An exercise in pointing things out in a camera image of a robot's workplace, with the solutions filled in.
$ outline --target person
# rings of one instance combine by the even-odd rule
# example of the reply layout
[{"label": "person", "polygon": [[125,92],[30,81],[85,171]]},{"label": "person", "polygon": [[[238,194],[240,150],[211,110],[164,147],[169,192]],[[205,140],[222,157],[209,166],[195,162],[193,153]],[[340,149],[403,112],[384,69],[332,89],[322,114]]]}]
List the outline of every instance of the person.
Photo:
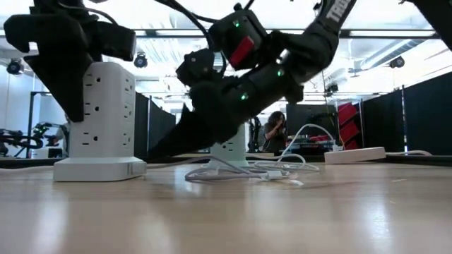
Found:
[{"label": "person", "polygon": [[285,116],[281,111],[275,111],[268,117],[263,132],[266,139],[262,146],[264,152],[276,153],[285,149]]},{"label": "person", "polygon": [[68,141],[69,141],[69,131],[71,130],[70,120],[68,115],[64,114],[66,118],[66,123],[61,125],[55,134],[54,144],[58,143],[60,140],[63,140],[63,156],[68,157],[69,149],[68,149]]}]

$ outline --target white wall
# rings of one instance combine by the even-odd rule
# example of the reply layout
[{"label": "white wall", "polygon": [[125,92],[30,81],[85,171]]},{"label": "white wall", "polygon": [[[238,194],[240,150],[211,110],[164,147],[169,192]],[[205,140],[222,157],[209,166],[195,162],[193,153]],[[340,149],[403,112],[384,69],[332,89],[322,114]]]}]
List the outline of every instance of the white wall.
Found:
[{"label": "white wall", "polygon": [[[30,92],[41,91],[38,79],[27,75],[9,75],[6,67],[0,66],[0,128],[27,133]],[[35,96],[32,125],[39,121],[40,96]],[[14,155],[20,148],[8,146]]]},{"label": "white wall", "polygon": [[[64,117],[64,111],[57,103],[55,98],[51,95],[41,96],[41,107],[39,112],[39,121],[40,122],[49,122],[56,124],[66,123],[67,120]],[[57,130],[49,130],[48,135],[52,133],[56,133]]]}]

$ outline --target white text on robot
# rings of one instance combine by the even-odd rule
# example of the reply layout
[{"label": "white text on robot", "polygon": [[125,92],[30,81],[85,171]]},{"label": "white text on robot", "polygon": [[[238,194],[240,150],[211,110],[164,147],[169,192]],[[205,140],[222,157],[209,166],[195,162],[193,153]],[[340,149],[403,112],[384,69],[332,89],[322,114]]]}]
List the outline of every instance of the white text on robot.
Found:
[{"label": "white text on robot", "polygon": [[336,0],[330,11],[326,14],[326,18],[330,18],[335,22],[339,22],[342,15],[344,15],[345,9],[347,8],[350,0]]}]

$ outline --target person's hair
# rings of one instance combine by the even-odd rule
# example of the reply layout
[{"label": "person's hair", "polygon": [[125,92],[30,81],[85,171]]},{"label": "person's hair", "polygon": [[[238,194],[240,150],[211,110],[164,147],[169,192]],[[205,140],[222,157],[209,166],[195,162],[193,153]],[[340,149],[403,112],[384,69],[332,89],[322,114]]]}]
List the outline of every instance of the person's hair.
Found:
[{"label": "person's hair", "polygon": [[270,126],[272,126],[272,127],[276,126],[276,123],[278,122],[278,120],[281,119],[281,116],[284,118],[284,121],[285,121],[285,116],[281,111],[274,111],[268,117],[268,124],[270,124]]}]

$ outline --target green led light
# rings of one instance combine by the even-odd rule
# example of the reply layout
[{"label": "green led light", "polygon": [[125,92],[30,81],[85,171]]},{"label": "green led light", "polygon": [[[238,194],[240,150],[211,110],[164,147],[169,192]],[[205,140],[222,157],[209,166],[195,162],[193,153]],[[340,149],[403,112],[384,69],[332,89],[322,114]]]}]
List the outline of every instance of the green led light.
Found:
[{"label": "green led light", "polygon": [[240,97],[240,99],[242,99],[242,100],[248,99],[248,94],[247,94],[247,93],[244,93],[244,94]]}]

